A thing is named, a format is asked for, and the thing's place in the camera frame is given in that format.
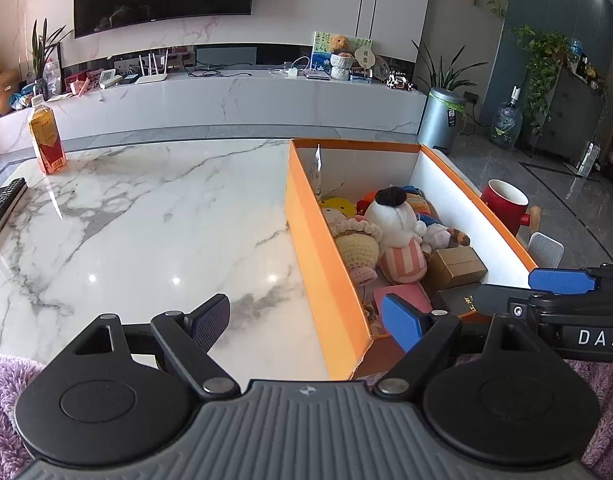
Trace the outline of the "blue water jug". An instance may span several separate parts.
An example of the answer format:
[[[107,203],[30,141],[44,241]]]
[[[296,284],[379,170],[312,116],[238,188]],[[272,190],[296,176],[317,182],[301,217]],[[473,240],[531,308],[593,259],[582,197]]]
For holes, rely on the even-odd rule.
[[[499,148],[511,150],[519,138],[523,116],[518,107],[521,88],[513,87],[510,98],[494,114],[489,140]]]

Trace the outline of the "white crochet bunny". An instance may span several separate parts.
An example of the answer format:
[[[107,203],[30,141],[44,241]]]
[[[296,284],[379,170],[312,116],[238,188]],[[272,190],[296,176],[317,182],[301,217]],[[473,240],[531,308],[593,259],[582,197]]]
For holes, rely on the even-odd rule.
[[[339,211],[323,209],[323,215],[352,283],[364,286],[375,281],[382,238],[380,226],[360,214],[344,217]]]

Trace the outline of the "small bear plush blue shirt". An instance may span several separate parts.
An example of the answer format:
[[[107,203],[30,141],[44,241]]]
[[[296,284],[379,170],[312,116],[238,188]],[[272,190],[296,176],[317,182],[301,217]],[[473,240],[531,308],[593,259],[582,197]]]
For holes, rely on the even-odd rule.
[[[443,226],[436,218],[428,214],[421,214],[420,220],[427,228],[425,234],[422,235],[421,243],[421,249],[427,257],[438,249],[470,245],[470,238],[465,232]]]

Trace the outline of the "copper round vase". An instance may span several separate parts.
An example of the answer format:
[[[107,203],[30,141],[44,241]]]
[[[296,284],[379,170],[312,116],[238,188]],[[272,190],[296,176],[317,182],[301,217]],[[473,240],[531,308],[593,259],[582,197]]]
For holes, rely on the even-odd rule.
[[[10,99],[20,88],[18,70],[0,70],[0,115],[11,111]]]

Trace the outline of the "brown cardboard box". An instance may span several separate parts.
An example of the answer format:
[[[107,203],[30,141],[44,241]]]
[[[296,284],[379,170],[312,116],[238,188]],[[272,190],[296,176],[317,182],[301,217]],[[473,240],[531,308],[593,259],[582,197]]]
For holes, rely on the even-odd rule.
[[[429,294],[438,290],[479,283],[487,267],[469,246],[438,249],[428,262],[422,286]]]

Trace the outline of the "orange white cardboard box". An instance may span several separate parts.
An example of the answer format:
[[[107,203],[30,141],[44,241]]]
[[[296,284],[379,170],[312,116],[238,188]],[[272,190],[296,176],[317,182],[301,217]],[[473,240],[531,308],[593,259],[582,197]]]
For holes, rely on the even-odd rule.
[[[428,311],[449,283],[527,287],[535,262],[479,192],[418,144],[295,140],[286,213],[332,380],[383,374],[403,352],[382,298]]]

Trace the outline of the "white round fan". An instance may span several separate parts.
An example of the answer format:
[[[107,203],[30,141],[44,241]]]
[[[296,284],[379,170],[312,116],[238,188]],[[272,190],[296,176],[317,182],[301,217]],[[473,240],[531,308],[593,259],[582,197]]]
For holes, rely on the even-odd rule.
[[[368,44],[364,44],[357,48],[354,52],[355,60],[357,64],[361,66],[363,70],[371,70],[376,63],[376,56],[373,54],[371,47]]]

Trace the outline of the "small white speaker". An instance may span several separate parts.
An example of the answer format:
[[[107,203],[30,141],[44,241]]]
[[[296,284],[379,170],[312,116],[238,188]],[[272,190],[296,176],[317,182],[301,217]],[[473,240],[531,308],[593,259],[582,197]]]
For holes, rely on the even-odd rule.
[[[527,252],[539,268],[558,269],[565,252],[564,246],[554,238],[542,233],[531,234]]]

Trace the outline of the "grey pedal trash bin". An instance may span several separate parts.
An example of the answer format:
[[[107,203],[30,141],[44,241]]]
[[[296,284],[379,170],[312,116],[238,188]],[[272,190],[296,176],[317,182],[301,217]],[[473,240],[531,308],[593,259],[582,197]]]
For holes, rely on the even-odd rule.
[[[457,136],[463,131],[466,103],[463,96],[454,92],[431,88],[417,134],[418,142],[445,155],[451,153]]]

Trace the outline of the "black box gold lettering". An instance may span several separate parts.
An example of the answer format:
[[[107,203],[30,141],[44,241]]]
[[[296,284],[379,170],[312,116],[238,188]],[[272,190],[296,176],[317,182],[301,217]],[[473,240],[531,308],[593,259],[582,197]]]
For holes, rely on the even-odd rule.
[[[459,318],[472,318],[479,315],[474,303],[474,293],[480,288],[480,283],[442,289],[431,299],[434,310],[445,310]]]

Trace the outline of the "orange tea bottle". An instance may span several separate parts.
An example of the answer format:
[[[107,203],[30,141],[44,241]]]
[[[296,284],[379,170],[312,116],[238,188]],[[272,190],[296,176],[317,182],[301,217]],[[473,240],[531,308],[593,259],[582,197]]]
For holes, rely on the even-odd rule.
[[[34,96],[31,104],[29,129],[36,158],[44,174],[56,174],[66,168],[67,157],[61,143],[55,114],[41,94]]]

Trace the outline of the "white plush black hat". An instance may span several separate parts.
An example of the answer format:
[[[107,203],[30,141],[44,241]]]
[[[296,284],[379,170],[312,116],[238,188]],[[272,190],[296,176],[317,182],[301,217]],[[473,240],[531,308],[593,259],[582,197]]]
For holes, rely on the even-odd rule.
[[[407,202],[406,192],[397,186],[379,190],[365,217],[382,232],[378,266],[384,277],[394,284],[420,282],[427,273],[421,248],[427,227]]]

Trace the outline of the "trailing ivy plant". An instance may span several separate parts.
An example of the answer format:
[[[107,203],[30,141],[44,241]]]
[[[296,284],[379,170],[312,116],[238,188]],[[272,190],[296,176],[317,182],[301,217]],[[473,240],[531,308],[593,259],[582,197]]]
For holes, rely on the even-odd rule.
[[[515,29],[519,46],[529,53],[524,107],[531,133],[538,134],[548,116],[547,96],[568,63],[569,38],[562,32],[540,32],[529,25]]]

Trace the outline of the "white wifi router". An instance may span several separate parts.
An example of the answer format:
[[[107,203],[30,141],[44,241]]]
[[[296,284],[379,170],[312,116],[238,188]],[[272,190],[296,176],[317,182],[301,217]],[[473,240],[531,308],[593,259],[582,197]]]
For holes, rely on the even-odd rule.
[[[153,53],[149,53],[147,56],[139,55],[138,61],[140,75],[136,80],[136,84],[153,84],[154,82],[165,81],[168,78],[166,65],[160,68]]]

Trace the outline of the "orange plush blue cap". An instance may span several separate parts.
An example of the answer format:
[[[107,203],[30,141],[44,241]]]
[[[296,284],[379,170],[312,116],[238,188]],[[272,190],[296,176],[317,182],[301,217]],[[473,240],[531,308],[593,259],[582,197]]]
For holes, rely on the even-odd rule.
[[[431,226],[434,223],[440,223],[440,216],[428,200],[425,199],[422,191],[416,186],[405,185],[403,190],[407,194],[407,203],[410,204],[417,217],[425,222],[426,226]],[[357,200],[355,207],[359,214],[366,214],[369,205],[375,200],[376,192],[367,193],[361,200]]]

